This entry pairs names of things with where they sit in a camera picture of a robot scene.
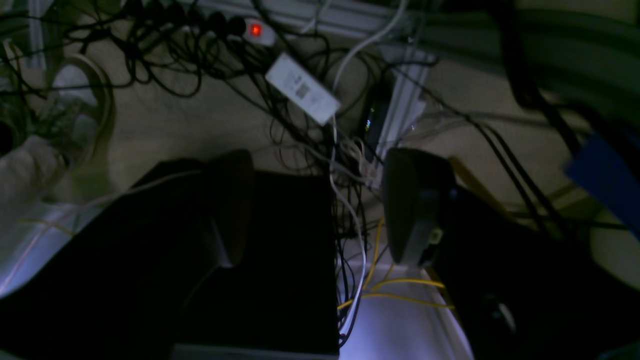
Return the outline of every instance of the red power switch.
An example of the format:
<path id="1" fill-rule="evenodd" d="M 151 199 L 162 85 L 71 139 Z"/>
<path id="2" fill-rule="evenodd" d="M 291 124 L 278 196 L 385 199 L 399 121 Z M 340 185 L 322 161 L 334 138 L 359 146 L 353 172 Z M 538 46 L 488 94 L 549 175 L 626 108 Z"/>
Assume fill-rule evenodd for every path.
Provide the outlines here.
<path id="1" fill-rule="evenodd" d="M 262 26 L 260 24 L 251 24 L 251 29 L 249 30 L 251 35 L 255 37 L 259 37 L 262 35 Z"/>

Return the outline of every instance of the blue object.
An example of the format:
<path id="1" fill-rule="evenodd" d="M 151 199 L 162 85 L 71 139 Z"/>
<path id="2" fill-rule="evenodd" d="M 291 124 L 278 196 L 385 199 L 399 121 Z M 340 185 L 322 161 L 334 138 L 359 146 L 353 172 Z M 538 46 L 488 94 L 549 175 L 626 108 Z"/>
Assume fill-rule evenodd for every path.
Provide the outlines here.
<path id="1" fill-rule="evenodd" d="M 638 360 L 640 359 L 640 341 L 606 352 L 597 360 Z"/>
<path id="2" fill-rule="evenodd" d="M 631 132 L 627 134 L 640 147 L 640 138 Z M 640 182 L 600 135 L 595 134 L 589 139 L 566 169 L 566 174 L 629 226 L 640 239 Z"/>

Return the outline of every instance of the white power adapter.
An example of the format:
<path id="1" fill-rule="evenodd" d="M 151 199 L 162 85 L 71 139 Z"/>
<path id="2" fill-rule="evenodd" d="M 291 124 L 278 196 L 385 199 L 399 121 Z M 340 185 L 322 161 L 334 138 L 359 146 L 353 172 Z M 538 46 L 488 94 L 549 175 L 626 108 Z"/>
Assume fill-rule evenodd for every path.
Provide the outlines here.
<path id="1" fill-rule="evenodd" d="M 271 66 L 266 79 L 320 125 L 340 108 L 340 102 L 285 53 Z"/>

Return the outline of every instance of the yellow cable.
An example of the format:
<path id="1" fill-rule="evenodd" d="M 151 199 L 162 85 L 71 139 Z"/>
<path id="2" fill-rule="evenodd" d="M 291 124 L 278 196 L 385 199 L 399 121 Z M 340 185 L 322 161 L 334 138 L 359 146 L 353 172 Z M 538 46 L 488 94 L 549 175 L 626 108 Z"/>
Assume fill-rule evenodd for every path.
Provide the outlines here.
<path id="1" fill-rule="evenodd" d="M 453 305 L 445 305 L 445 304 L 436 304 L 434 302 L 426 302 L 426 301 L 422 301 L 422 300 L 416 300 L 416 299 L 411 299 L 409 297 L 402 297 L 402 296 L 398 296 L 398 295 L 393 295 L 393 294 L 385 294 L 385 293 L 374 293 L 374 294 L 366 294 L 366 295 L 362 295 L 362 298 L 367 298 L 367 297 L 388 297 L 390 299 L 397 299 L 397 300 L 404 300 L 404 301 L 410 301 L 410 302 L 414 302 L 416 304 L 422 304 L 422 305 L 427 305 L 427 306 L 431 306 L 431 307 L 439 307 L 441 309 L 454 309 Z M 349 300 L 343 304 L 340 304 L 338 306 L 338 310 L 342 310 L 345 307 L 351 305 L 351 303 L 353 302 L 353 300 Z"/>
<path id="2" fill-rule="evenodd" d="M 378 262 L 378 249 L 380 248 L 380 234 L 382 233 L 382 227 L 385 225 L 385 218 L 381 218 L 378 222 L 378 235 L 376 235 L 376 248 L 373 250 L 374 256 L 373 261 L 371 262 L 371 269 L 369 269 L 369 276 L 367 276 L 367 280 L 364 282 L 362 286 L 362 290 L 364 291 L 371 282 L 373 278 L 373 270 L 376 269 L 376 263 Z"/>
<path id="3" fill-rule="evenodd" d="M 385 274 L 385 278 L 382 279 L 382 281 L 387 281 L 387 279 L 389 278 L 389 275 L 391 275 L 391 272 L 394 271 L 394 267 L 396 267 L 396 263 L 391 263 L 391 267 L 389 268 L 389 271 L 387 272 L 387 274 Z"/>
<path id="4" fill-rule="evenodd" d="M 378 284 L 376 284 L 374 287 L 371 288 L 371 291 L 376 291 L 377 289 L 379 289 L 380 287 L 387 285 L 387 284 L 395 284 L 397 282 L 412 282 L 414 284 L 425 284 L 425 285 L 433 285 L 436 286 L 438 288 L 443 288 L 444 289 L 444 284 L 438 281 L 431 281 L 431 280 L 422 280 L 422 279 L 391 279 L 391 280 L 386 280 L 386 281 L 382 281 L 379 282 Z"/>
<path id="5" fill-rule="evenodd" d="M 39 219 L 32 219 L 32 218 L 22 219 L 22 220 L 20 220 L 20 222 L 22 222 L 23 224 L 42 224 L 42 225 L 49 225 L 50 224 L 50 222 L 48 222 L 46 220 L 39 220 Z M 61 232 L 63 234 L 66 234 L 66 235 L 69 235 L 71 237 L 74 237 L 76 235 L 73 231 L 65 229 L 62 226 L 55 225 L 54 228 L 55 228 L 55 230 L 58 230 L 59 232 Z"/>

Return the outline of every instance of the beige floor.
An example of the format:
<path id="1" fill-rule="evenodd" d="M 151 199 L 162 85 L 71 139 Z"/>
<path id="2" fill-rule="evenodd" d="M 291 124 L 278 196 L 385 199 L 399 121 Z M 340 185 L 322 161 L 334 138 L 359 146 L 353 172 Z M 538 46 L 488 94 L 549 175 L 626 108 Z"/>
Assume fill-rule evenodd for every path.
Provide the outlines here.
<path id="1" fill-rule="evenodd" d="M 116 30 L 126 31 L 127 24 Z M 332 42 L 345 42 L 333 39 Z M 299 43 L 301 49 L 314 44 Z M 67 54 L 77 51 L 71 46 Z M 113 84 L 125 83 L 128 73 L 124 57 L 110 42 L 93 44 L 87 56 L 107 72 Z M 354 96 L 365 81 L 364 68 L 354 64 L 346 72 L 338 96 L 343 102 Z M 162 78 L 172 87 L 187 90 L 194 84 L 190 76 L 167 73 Z M 247 80 L 237 87 L 258 100 Z M 428 87 L 462 110 L 523 114 L 515 104 L 504 79 L 443 61 L 429 74 Z M 231 89 L 213 79 L 206 79 L 200 93 L 191 99 L 174 97 L 157 85 L 136 84 L 113 91 L 115 116 L 100 139 L 96 158 L 78 169 L 58 186 L 55 198 L 63 202 L 84 202 L 96 196 L 132 185 L 160 161 L 177 158 L 207 160 L 232 149 L 253 152 L 259 169 L 286 171 L 276 160 L 267 137 L 270 118 L 248 104 Z M 340 121 L 351 124 L 358 118 L 353 111 Z M 583 126 L 575 120 L 576 126 Z M 545 193 L 553 193 L 570 184 L 562 169 L 569 155 L 560 137 L 552 131 L 494 123 L 521 159 L 524 167 Z M 429 124 L 419 124 L 422 130 Z M 481 136 L 472 128 L 450 130 L 434 138 L 406 142 L 407 146 L 425 149 L 442 156 L 455 156 L 482 182 L 493 196 L 509 208 L 521 209 L 522 200 L 505 171 Z M 572 192 L 560 206 L 585 196 Z M 381 215 L 373 206 L 373 216 Z"/>

